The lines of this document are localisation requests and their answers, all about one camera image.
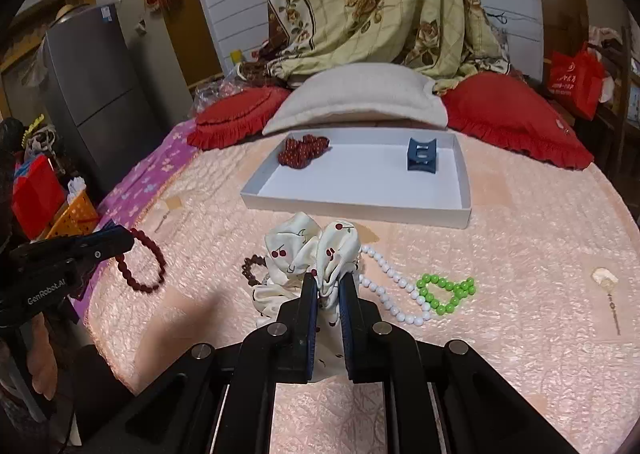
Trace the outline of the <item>white shallow tray box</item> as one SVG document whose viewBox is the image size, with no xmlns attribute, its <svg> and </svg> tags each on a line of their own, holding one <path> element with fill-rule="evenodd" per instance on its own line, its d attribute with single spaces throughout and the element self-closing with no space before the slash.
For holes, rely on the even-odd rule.
<svg viewBox="0 0 640 454">
<path fill-rule="evenodd" d="M 299 212 L 465 229 L 472 203 L 468 170 L 450 131 L 383 127 L 296 130 L 325 136 L 329 149 L 303 169 L 279 164 L 279 143 L 241 190 L 250 209 Z M 436 174 L 407 169 L 409 140 L 437 140 Z"/>
</svg>

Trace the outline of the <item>red shopping bag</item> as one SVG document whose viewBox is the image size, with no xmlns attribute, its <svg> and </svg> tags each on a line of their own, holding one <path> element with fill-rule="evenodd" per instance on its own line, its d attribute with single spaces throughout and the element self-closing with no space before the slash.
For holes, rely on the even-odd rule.
<svg viewBox="0 0 640 454">
<path fill-rule="evenodd" d="M 553 51 L 546 87 L 574 117 L 593 120 L 600 102 L 605 67 L 585 42 L 574 55 Z"/>
</svg>

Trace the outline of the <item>red ruffled pillow left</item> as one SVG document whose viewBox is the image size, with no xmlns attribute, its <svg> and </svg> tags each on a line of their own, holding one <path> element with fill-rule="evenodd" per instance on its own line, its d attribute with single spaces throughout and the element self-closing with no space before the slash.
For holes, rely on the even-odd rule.
<svg viewBox="0 0 640 454">
<path fill-rule="evenodd" d="M 261 133 L 291 92 L 280 87 L 248 88 L 213 102 L 195 117 L 186 143 L 202 151 L 228 148 Z"/>
</svg>

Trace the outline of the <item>floral yellow green blanket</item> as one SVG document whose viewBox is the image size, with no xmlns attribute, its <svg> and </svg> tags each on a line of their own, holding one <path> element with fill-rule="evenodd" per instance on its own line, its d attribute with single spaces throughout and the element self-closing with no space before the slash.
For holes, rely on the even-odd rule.
<svg viewBox="0 0 640 454">
<path fill-rule="evenodd" d="M 267 0 L 269 38 L 238 70 L 290 87 L 352 63 L 392 63 L 434 79 L 435 91 L 510 63 L 480 0 Z"/>
</svg>

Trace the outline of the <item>cream cherry print scrunchie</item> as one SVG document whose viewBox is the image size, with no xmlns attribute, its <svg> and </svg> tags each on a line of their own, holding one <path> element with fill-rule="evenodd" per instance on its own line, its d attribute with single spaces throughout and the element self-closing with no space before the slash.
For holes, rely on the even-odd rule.
<svg viewBox="0 0 640 454">
<path fill-rule="evenodd" d="M 274 322 L 282 304 L 302 293 L 304 276 L 317 283 L 319 312 L 311 380 L 346 373 L 338 283 L 350 273 L 359 274 L 360 239 L 352 222 L 335 220 L 318 226 L 308 214 L 299 212 L 273 228 L 265 237 L 268 273 L 253 288 L 258 327 Z"/>
</svg>

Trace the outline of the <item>purple patterned bed sheet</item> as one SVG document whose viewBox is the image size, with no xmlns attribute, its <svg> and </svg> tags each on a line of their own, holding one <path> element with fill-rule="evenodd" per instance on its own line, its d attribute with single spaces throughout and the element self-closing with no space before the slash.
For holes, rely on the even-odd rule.
<svg viewBox="0 0 640 454">
<path fill-rule="evenodd" d="M 198 151 L 186 143 L 194 127 L 194 119 L 180 122 L 169 131 L 158 148 L 131 168 L 99 204 L 101 219 L 96 230 L 102 229 L 109 221 L 127 229 L 138 225 L 142 214 L 154 204 L 154 198 L 168 187 L 171 178 Z"/>
</svg>

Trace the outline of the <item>white beige pillow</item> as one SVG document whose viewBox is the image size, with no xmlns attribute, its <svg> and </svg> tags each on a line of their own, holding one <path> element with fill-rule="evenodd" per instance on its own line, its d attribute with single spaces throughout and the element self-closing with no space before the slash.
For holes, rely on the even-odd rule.
<svg viewBox="0 0 640 454">
<path fill-rule="evenodd" d="M 336 122 L 410 119 L 446 127 L 448 114 L 433 92 L 435 81 L 405 66 L 342 65 L 311 76 L 280 105 L 262 129 L 277 133 Z"/>
</svg>

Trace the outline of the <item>orange plastic basket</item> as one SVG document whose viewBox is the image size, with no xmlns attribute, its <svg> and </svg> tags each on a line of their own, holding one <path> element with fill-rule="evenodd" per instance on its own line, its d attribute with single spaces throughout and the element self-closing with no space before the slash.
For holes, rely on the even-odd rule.
<svg viewBox="0 0 640 454">
<path fill-rule="evenodd" d="M 83 190 L 60 213 L 50 231 L 47 232 L 46 240 L 60 236 L 91 234 L 100 219 L 87 191 Z"/>
</svg>

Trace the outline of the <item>blue hair claw clip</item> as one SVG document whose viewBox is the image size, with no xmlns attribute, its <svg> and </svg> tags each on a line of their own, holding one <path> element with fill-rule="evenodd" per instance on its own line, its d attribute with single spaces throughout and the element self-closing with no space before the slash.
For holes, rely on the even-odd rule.
<svg viewBox="0 0 640 454">
<path fill-rule="evenodd" d="M 436 174 L 437 170 L 437 140 L 420 142 L 409 140 L 407 150 L 407 169 Z"/>
</svg>

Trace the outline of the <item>grey refrigerator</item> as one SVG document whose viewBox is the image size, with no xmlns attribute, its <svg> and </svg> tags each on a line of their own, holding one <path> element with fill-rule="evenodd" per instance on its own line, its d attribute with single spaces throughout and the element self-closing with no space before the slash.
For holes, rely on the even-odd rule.
<svg viewBox="0 0 640 454">
<path fill-rule="evenodd" d="M 43 40 L 40 91 L 52 124 L 93 194 L 102 196 L 165 135 L 134 70 L 116 6 L 80 6 Z"/>
</svg>

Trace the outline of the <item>small pin on card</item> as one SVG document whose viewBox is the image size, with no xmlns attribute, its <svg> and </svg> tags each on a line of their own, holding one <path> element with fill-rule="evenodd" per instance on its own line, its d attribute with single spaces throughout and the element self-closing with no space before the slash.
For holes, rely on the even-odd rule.
<svg viewBox="0 0 640 454">
<path fill-rule="evenodd" d="M 158 200 L 149 212 L 149 229 L 157 233 L 165 222 L 176 218 L 182 211 L 183 204 L 179 195 L 173 195 L 166 200 Z"/>
</svg>

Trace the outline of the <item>red pillow right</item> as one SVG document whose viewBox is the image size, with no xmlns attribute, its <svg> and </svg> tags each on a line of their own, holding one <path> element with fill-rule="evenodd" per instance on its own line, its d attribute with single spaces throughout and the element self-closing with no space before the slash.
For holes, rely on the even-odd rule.
<svg viewBox="0 0 640 454">
<path fill-rule="evenodd" d="M 523 81 L 479 73 L 448 90 L 442 102 L 449 128 L 497 148 L 563 169 L 593 162 L 561 115 Z"/>
</svg>

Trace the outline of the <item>red box left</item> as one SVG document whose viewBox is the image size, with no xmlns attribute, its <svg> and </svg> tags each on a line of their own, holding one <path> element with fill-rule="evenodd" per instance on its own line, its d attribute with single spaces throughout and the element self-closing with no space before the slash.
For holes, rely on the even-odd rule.
<svg viewBox="0 0 640 454">
<path fill-rule="evenodd" d="M 41 234 L 65 200 L 64 188 L 45 154 L 24 162 L 15 171 L 12 210 L 29 240 Z"/>
</svg>

